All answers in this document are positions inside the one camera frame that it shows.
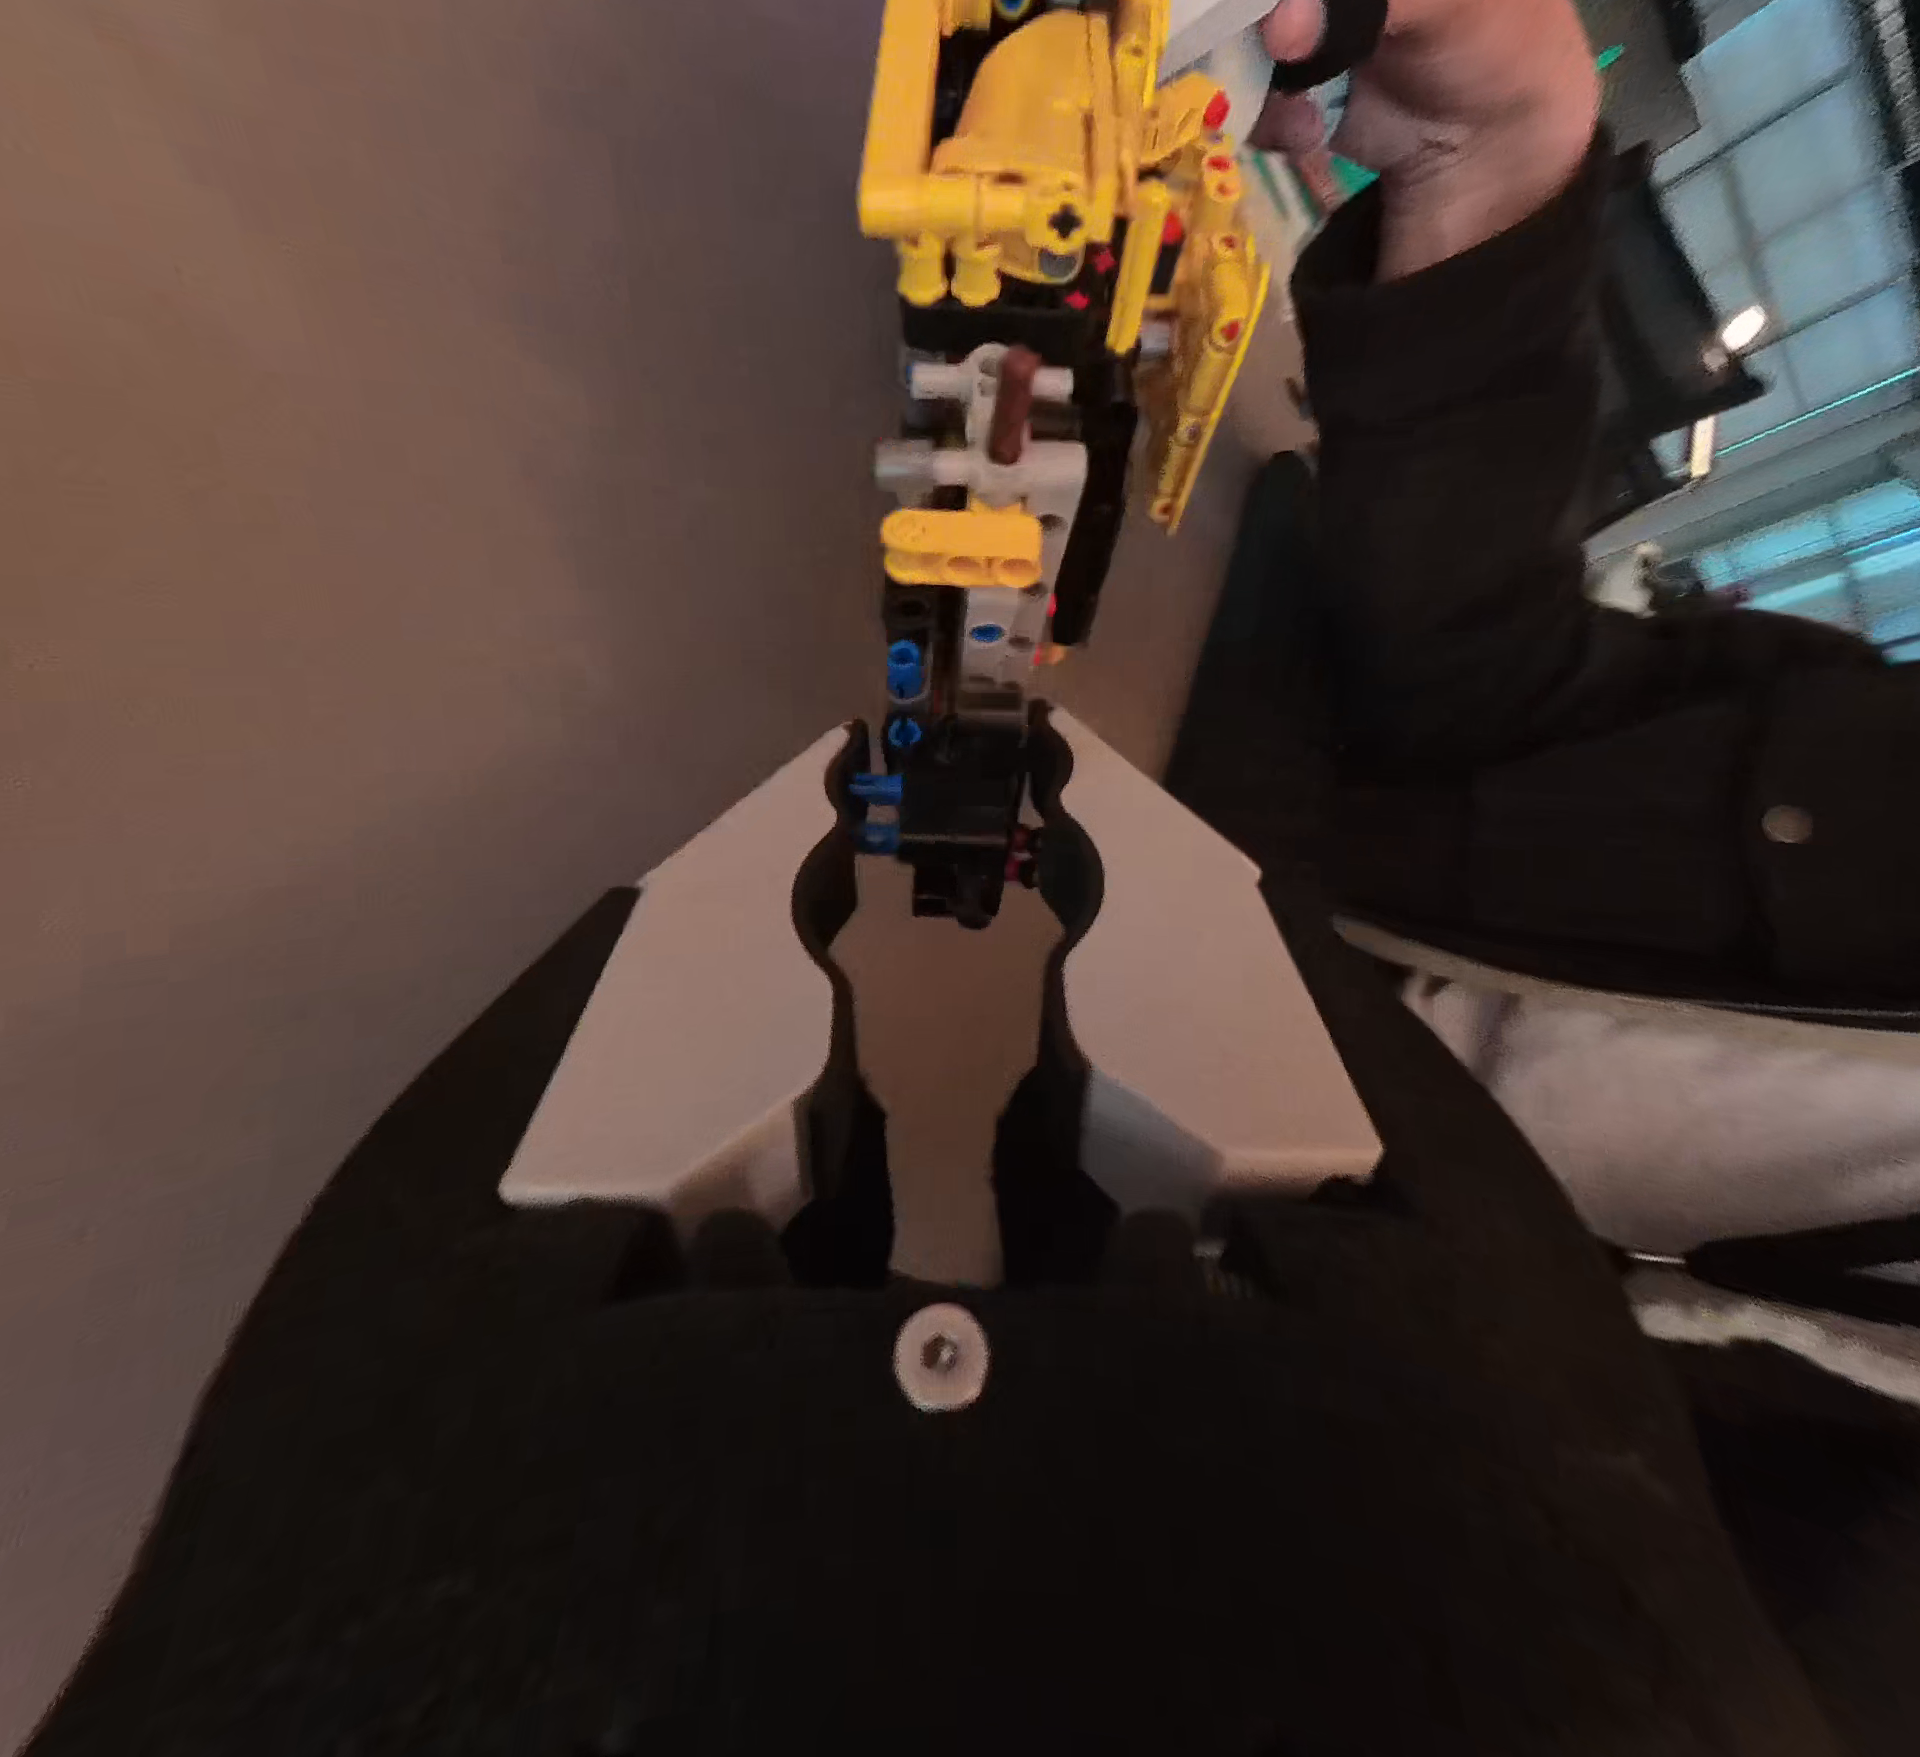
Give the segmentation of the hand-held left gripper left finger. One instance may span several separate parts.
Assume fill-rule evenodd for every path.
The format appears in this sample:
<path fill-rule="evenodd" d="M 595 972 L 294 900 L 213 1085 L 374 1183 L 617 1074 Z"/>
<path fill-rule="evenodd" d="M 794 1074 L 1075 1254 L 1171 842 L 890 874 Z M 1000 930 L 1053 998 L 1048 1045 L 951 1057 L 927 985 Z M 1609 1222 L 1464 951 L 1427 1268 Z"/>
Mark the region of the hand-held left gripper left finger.
<path fill-rule="evenodd" d="M 801 1105 L 829 1065 L 832 985 L 792 893 L 838 823 L 827 730 L 640 881 L 496 1194 L 637 1204 L 685 1231 L 786 1225 L 810 1201 Z"/>

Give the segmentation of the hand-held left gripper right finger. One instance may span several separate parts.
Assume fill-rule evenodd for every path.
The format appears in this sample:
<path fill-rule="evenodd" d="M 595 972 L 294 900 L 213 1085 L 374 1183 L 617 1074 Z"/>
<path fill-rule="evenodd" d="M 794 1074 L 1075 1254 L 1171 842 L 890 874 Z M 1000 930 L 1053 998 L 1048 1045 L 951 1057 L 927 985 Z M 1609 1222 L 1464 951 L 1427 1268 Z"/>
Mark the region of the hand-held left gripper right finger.
<path fill-rule="evenodd" d="M 1077 716 L 1063 809 L 1097 901 L 1069 937 L 1069 1036 L 1088 1061 L 1081 1168 L 1119 1213 L 1199 1225 L 1233 1198 L 1307 1197 L 1379 1168 L 1379 1134 L 1261 895 L 1261 868 Z"/>

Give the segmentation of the yellow toy brick car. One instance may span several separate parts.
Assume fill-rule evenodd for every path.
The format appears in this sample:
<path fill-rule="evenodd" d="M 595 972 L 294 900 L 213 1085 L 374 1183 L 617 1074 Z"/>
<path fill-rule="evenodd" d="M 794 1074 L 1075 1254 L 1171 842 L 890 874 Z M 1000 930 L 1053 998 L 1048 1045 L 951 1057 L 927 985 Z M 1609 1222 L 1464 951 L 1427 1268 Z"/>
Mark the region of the yellow toy brick car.
<path fill-rule="evenodd" d="M 901 340 L 1026 348 L 1105 378 L 1166 532 L 1213 452 L 1270 285 L 1229 96 L 1158 72 L 1173 0 L 885 0 L 857 224 L 897 261 Z"/>

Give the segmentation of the grey black brick chassis module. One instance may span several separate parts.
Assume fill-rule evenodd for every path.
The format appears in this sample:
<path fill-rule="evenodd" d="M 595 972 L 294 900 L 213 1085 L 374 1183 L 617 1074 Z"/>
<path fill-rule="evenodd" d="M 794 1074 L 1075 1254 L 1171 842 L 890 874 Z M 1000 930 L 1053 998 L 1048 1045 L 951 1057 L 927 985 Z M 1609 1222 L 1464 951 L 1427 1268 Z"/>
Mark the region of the grey black brick chassis module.
<path fill-rule="evenodd" d="M 1024 461 L 987 456 L 997 361 L 1029 348 L 1036 378 Z M 900 427 L 878 444 L 882 767 L 851 782 L 866 849 L 897 858 L 918 916 L 984 929 L 1030 883 L 1036 676 L 1081 645 L 1129 497 L 1136 361 L 1035 340 L 901 354 Z"/>

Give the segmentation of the person's right forearm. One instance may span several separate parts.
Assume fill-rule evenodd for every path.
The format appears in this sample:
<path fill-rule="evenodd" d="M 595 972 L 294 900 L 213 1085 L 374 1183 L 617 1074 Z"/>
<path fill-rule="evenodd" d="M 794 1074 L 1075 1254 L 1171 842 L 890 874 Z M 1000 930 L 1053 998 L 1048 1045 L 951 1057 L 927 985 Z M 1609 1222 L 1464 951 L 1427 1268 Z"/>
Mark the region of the person's right forearm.
<path fill-rule="evenodd" d="M 1395 280 L 1366 194 L 1298 268 L 1332 886 L 1507 972 L 1917 1030 L 1917 665 L 1804 618 L 1587 595 L 1616 173 L 1598 133 L 1547 207 Z"/>

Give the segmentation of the grey desk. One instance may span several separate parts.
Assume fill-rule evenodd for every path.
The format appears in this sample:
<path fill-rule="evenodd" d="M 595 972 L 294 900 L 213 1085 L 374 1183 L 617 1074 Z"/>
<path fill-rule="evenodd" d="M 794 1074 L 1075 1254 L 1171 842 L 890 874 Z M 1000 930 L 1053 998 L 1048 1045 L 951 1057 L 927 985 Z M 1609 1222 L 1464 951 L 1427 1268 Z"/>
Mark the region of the grey desk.
<path fill-rule="evenodd" d="M 4 0 L 4 1753 L 333 1168 L 866 703 L 882 0 Z"/>

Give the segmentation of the person's right hand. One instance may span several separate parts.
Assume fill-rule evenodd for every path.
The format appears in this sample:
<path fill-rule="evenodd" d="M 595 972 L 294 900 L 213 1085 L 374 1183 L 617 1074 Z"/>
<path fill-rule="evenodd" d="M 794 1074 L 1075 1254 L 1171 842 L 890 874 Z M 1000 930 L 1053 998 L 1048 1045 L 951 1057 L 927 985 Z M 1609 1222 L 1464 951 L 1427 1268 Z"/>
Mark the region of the person's right hand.
<path fill-rule="evenodd" d="M 1376 175 L 1377 272 L 1421 275 L 1533 219 L 1595 141 L 1599 76 L 1572 0 L 1388 0 L 1337 128 L 1270 92 L 1251 144 L 1336 150 Z"/>

